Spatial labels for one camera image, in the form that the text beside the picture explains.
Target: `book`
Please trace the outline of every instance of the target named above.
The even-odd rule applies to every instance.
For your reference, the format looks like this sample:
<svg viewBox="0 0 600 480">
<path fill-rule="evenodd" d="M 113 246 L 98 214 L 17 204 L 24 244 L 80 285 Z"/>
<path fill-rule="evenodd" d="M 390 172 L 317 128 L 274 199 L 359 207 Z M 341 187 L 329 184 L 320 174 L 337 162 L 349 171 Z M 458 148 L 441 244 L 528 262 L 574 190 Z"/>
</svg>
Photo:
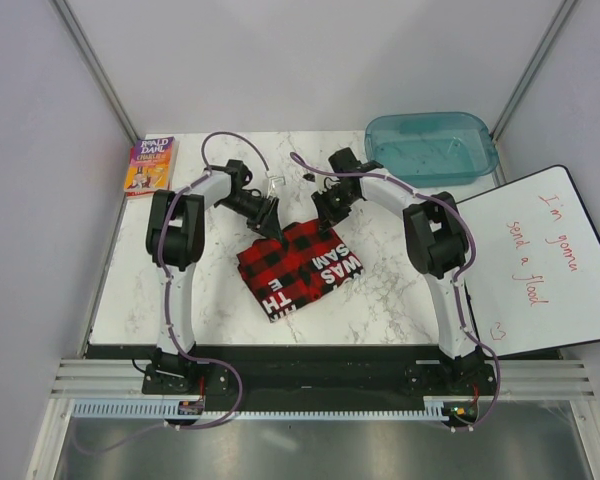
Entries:
<svg viewBox="0 0 600 480">
<path fill-rule="evenodd" d="M 176 146 L 174 137 L 139 140 L 133 146 L 124 181 L 127 196 L 147 195 L 170 187 Z"/>
</svg>

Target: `tabletop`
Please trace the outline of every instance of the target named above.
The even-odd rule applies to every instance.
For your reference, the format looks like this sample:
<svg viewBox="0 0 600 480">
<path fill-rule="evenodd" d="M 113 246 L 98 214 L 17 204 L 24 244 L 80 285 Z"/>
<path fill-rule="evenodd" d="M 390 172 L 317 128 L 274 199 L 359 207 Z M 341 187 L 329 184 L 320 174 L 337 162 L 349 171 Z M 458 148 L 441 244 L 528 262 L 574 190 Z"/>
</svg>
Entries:
<svg viewBox="0 0 600 480">
<path fill-rule="evenodd" d="M 148 138 L 170 134 L 150 135 Z M 315 186 L 302 178 L 304 169 L 289 158 L 298 152 L 308 164 L 331 171 L 328 157 L 351 147 L 364 161 L 364 132 L 262 132 L 244 134 L 262 151 L 271 173 L 285 177 L 278 209 L 284 227 L 316 218 L 311 201 Z M 172 188 L 202 174 L 200 145 L 206 134 L 175 135 L 178 154 Z M 209 141 L 212 164 L 243 160 L 254 174 L 250 188 L 266 192 L 260 159 L 248 145 L 232 137 Z M 446 190 L 457 201 L 495 187 L 492 176 Z M 163 275 L 145 251 L 151 197 L 130 198 L 120 224 L 105 284 L 89 338 L 91 345 L 148 345 L 158 339 Z M 410 264 L 402 220 L 382 207 L 358 201 L 349 218 L 335 227 L 360 259 L 364 274 L 319 301 L 270 323 L 247 289 L 236 254 L 259 237 L 244 217 L 211 208 L 205 218 L 206 242 L 193 281 L 192 321 L 199 344 L 431 344 L 437 342 L 435 312 L 427 283 Z"/>
</svg>

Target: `folded shirt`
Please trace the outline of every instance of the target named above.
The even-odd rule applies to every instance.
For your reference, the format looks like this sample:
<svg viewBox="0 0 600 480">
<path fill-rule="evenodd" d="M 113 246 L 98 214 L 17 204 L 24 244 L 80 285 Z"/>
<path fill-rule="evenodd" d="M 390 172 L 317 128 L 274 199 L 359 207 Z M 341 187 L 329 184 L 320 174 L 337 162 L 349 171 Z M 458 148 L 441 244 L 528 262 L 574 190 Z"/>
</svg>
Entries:
<svg viewBox="0 0 600 480">
<path fill-rule="evenodd" d="M 362 263 L 333 230 L 321 232 L 318 220 L 292 223 L 287 240 L 256 240 L 238 253 L 238 271 L 269 320 L 315 302 L 363 273 Z"/>
</svg>

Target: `black whiteboard edge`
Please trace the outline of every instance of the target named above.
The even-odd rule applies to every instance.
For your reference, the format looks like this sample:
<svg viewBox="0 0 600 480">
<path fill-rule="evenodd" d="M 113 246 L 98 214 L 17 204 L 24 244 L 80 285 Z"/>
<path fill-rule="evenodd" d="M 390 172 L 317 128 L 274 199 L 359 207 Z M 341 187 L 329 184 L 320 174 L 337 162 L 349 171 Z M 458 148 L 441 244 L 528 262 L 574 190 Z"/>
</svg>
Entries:
<svg viewBox="0 0 600 480">
<path fill-rule="evenodd" d="M 529 177 L 533 177 L 535 175 L 538 175 L 540 173 L 546 172 L 547 170 L 552 170 L 554 168 L 561 168 L 562 170 L 565 171 L 565 173 L 567 174 L 567 177 L 569 178 L 569 182 L 571 182 L 571 186 L 573 187 L 573 191 L 576 192 L 576 196 L 578 197 L 578 201 L 580 202 L 580 206 L 582 207 L 582 210 L 584 211 L 585 216 L 587 217 L 587 220 L 589 221 L 589 225 L 591 226 L 591 230 L 593 230 L 593 234 L 596 236 L 596 240 L 598 241 L 598 245 L 600 246 L 600 234 L 598 233 L 598 230 L 596 229 L 596 226 L 593 224 L 593 220 L 591 219 L 591 215 L 589 215 L 589 210 L 587 210 L 586 205 L 584 204 L 584 201 L 582 200 L 582 195 L 580 195 L 580 191 L 578 190 L 578 187 L 576 186 L 575 181 L 573 180 L 573 176 L 571 175 L 571 172 L 569 171 L 569 169 L 562 164 L 556 164 L 556 165 L 551 165 L 550 167 L 547 168 L 543 168 L 542 170 L 538 170 L 537 172 L 531 173 L 529 175 L 525 175 L 524 177 L 518 178 L 517 180 L 514 180 L 513 182 L 507 182 L 503 185 L 500 185 L 498 187 L 492 188 L 491 190 L 487 190 L 486 192 L 482 192 L 479 193 L 477 195 L 474 195 L 473 197 L 469 197 L 469 198 L 465 198 L 464 200 L 461 200 L 458 203 L 464 203 L 464 202 L 468 202 L 474 198 L 478 198 L 481 197 L 483 195 L 486 195 L 488 193 L 491 193 L 495 190 L 499 190 L 501 188 L 506 188 L 508 185 L 513 185 L 514 183 L 520 182 L 522 180 L 525 180 Z M 469 300 L 469 305 L 471 305 L 471 295 L 468 295 L 468 300 Z M 474 330 L 476 332 L 476 335 L 478 336 L 478 340 L 480 340 L 480 332 L 478 332 L 478 328 L 477 328 L 477 324 L 475 323 L 475 320 L 472 318 L 472 323 L 473 323 L 473 327 Z M 600 343 L 600 338 L 598 338 L 597 340 L 589 340 L 589 341 L 584 341 L 584 342 L 577 342 L 577 343 L 568 343 L 565 345 L 554 345 L 551 347 L 545 347 L 545 348 L 539 348 L 539 349 L 535 349 L 535 350 L 524 350 L 524 351 L 520 351 L 520 352 L 515 352 L 515 353 L 508 353 L 506 355 L 502 355 L 502 358 L 507 358 L 507 357 L 511 357 L 513 355 L 521 355 L 521 354 L 535 354 L 535 353 L 540 353 L 540 352 L 546 352 L 548 350 L 555 350 L 555 349 L 560 349 L 560 348 L 568 348 L 568 347 L 578 347 L 581 345 L 593 345 L 595 343 Z"/>
</svg>

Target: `teal plastic bin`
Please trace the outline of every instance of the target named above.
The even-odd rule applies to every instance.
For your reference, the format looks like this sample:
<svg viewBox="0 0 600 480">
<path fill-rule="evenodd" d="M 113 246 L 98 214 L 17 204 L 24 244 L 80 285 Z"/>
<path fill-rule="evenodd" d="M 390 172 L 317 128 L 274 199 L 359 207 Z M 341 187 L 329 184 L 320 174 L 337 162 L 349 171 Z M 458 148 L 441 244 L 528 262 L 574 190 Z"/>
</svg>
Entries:
<svg viewBox="0 0 600 480">
<path fill-rule="evenodd" d="M 500 161 L 484 122 L 463 112 L 376 118 L 367 127 L 365 151 L 415 187 L 471 183 Z"/>
</svg>

